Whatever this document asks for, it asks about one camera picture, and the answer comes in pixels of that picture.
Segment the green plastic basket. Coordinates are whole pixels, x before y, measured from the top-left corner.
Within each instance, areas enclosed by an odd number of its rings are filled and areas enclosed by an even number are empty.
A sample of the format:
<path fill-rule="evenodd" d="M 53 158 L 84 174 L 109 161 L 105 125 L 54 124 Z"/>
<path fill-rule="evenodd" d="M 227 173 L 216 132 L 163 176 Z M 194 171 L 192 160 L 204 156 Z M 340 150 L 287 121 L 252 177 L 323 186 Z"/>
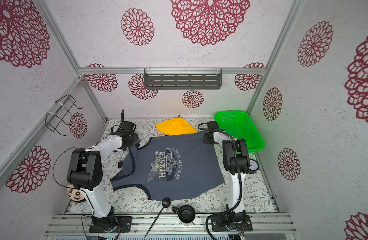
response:
<path fill-rule="evenodd" d="M 243 111 L 223 111 L 214 115 L 220 129 L 237 139 L 245 139 L 250 153 L 261 151 L 265 142 L 250 116 Z"/>

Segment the grey tank top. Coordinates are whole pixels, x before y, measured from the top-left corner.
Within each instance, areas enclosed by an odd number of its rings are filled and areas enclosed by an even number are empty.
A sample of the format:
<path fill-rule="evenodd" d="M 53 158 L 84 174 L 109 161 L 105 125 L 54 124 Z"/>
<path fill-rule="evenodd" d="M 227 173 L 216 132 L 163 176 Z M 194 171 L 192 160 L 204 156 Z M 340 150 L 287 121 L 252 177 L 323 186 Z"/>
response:
<path fill-rule="evenodd" d="M 122 170 L 111 179 L 114 191 L 137 187 L 149 200 L 193 199 L 224 184 L 215 148 L 204 143 L 206 131 L 150 138 L 132 146 Z"/>

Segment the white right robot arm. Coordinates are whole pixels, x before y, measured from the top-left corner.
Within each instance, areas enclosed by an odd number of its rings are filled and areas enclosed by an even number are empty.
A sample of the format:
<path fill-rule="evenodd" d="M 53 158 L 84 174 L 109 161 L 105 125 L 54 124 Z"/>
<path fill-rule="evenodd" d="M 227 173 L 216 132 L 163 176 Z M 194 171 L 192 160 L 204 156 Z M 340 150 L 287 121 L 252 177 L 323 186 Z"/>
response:
<path fill-rule="evenodd" d="M 244 214 L 244 180 L 251 166 L 245 139 L 231 136 L 225 130 L 220 129 L 216 121 L 199 124 L 198 128 L 207 131 L 204 143 L 222 146 L 223 165 L 229 173 L 230 186 L 227 210 L 224 214 Z"/>

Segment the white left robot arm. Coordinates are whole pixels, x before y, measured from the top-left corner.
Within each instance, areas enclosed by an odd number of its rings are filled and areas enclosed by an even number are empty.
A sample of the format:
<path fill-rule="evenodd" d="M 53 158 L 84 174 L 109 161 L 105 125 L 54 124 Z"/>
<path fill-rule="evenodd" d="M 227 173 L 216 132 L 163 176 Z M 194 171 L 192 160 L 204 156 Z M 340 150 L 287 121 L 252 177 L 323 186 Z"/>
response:
<path fill-rule="evenodd" d="M 102 160 L 116 149 L 126 150 L 138 144 L 135 130 L 135 123 L 122 121 L 105 139 L 86 149 L 77 148 L 71 154 L 67 181 L 82 192 L 96 219 L 109 218 L 112 209 L 101 186 Z"/>

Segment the yellow bucket hat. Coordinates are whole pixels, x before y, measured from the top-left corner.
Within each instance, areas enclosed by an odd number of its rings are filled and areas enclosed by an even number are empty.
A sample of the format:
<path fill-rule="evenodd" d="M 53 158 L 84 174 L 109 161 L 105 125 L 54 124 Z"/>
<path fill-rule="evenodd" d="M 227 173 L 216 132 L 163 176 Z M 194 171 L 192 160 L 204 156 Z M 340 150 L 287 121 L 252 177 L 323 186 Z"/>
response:
<path fill-rule="evenodd" d="M 174 118 L 155 125 L 158 131 L 168 136 L 190 135 L 197 130 L 183 118 Z"/>

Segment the black pressure gauge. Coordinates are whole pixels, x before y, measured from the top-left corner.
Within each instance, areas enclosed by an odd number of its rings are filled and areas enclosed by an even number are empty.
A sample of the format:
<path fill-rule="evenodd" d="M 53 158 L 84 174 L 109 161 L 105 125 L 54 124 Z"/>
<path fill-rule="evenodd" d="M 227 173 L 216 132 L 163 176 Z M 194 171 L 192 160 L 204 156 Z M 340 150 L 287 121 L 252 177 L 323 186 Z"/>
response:
<path fill-rule="evenodd" d="M 248 174 L 255 174 L 259 170 L 259 164 L 256 160 L 250 159 L 250 165 L 248 167 Z"/>

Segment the black ladle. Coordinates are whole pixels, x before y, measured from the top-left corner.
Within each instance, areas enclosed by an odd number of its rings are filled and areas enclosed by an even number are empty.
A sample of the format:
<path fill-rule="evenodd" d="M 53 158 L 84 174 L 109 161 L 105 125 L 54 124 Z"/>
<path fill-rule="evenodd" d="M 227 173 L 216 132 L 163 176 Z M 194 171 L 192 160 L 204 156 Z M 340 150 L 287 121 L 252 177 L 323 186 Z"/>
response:
<path fill-rule="evenodd" d="M 157 214 L 157 216 L 155 217 L 154 221 L 152 222 L 152 224 L 150 225 L 149 229 L 147 230 L 146 234 L 144 235 L 144 238 L 146 238 L 148 236 L 148 234 L 150 233 L 151 229 L 153 228 L 153 226 L 155 225 L 156 221 L 158 220 L 159 216 L 161 215 L 162 211 L 164 209 L 167 209 L 170 207 L 171 205 L 171 200 L 170 198 L 166 197 L 161 201 L 161 205 L 162 205 L 162 209 L 159 211 L 159 213 Z"/>

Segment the plush doll toy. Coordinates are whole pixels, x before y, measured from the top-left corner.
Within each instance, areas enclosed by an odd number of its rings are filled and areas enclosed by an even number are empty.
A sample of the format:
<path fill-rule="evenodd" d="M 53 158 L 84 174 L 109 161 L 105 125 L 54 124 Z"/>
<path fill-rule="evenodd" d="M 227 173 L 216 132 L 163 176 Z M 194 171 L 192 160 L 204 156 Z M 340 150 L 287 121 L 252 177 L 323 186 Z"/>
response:
<path fill-rule="evenodd" d="M 82 192 L 80 190 L 75 189 L 73 185 L 67 186 L 67 197 L 71 201 L 76 202 L 76 203 L 82 203 L 86 201 Z"/>

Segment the grey wall shelf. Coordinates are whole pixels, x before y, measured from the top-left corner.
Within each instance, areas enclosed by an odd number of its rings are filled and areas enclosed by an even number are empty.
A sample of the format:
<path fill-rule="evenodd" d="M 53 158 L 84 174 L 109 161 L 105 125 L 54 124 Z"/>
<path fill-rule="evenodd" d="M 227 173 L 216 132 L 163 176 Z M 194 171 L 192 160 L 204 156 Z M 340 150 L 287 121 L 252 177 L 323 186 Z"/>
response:
<path fill-rule="evenodd" d="M 144 69 L 144 85 L 147 90 L 219 90 L 223 71 L 217 69 L 207 74 L 153 73 Z"/>

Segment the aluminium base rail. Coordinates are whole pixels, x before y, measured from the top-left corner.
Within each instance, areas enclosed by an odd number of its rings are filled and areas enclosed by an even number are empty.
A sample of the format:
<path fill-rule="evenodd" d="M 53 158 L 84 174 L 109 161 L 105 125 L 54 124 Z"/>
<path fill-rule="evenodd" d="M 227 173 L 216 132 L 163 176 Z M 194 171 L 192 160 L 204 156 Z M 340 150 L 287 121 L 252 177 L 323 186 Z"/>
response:
<path fill-rule="evenodd" d="M 161 214 L 119 214 L 121 230 L 111 233 L 91 233 L 91 219 L 82 215 L 54 215 L 47 227 L 46 240 L 158 240 L 189 239 L 205 240 L 211 232 L 218 239 L 227 239 L 233 235 L 280 235 L 287 240 L 295 239 L 296 228 L 289 214 L 248 214 L 246 223 L 222 227 L 216 220 L 206 222 L 206 214 L 197 214 L 190 226 L 184 226 L 177 215 Z"/>

